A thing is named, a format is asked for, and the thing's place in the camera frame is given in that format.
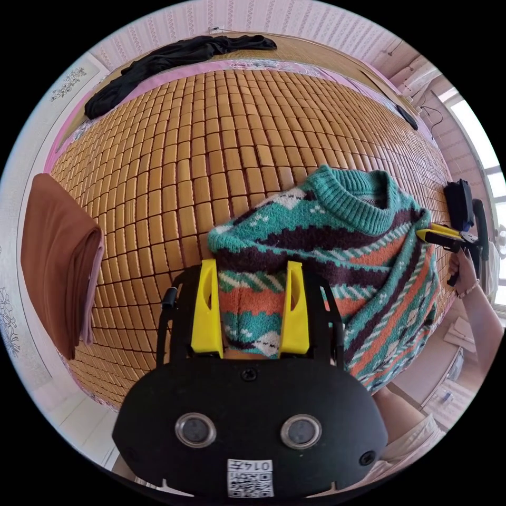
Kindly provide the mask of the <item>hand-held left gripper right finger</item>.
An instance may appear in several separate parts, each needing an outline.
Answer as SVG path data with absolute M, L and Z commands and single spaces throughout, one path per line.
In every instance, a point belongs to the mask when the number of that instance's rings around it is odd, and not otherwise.
M 307 353 L 309 323 L 302 264 L 287 263 L 285 300 L 280 333 L 280 353 Z

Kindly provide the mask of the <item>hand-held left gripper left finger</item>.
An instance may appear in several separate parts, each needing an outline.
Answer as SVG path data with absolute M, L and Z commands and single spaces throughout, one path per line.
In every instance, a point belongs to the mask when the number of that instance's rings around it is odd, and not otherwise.
M 191 349 L 194 353 L 223 353 L 217 266 L 203 260 L 194 305 Z

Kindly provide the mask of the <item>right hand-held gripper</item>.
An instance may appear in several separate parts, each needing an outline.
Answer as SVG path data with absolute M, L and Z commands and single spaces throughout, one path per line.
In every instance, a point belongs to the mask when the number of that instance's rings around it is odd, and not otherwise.
M 432 223 L 431 229 L 420 229 L 416 232 L 418 239 L 438 246 L 459 246 L 460 233 L 469 232 L 475 225 L 478 227 L 479 237 L 481 224 L 474 212 L 474 200 L 469 183 L 463 179 L 448 182 L 443 192 L 452 228 Z

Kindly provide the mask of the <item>person's right hand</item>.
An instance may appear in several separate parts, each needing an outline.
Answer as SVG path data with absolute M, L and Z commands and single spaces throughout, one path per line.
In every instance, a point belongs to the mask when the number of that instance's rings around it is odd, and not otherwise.
M 449 274 L 455 276 L 455 291 L 459 298 L 464 298 L 478 287 L 479 281 L 471 256 L 464 249 L 451 253 Z

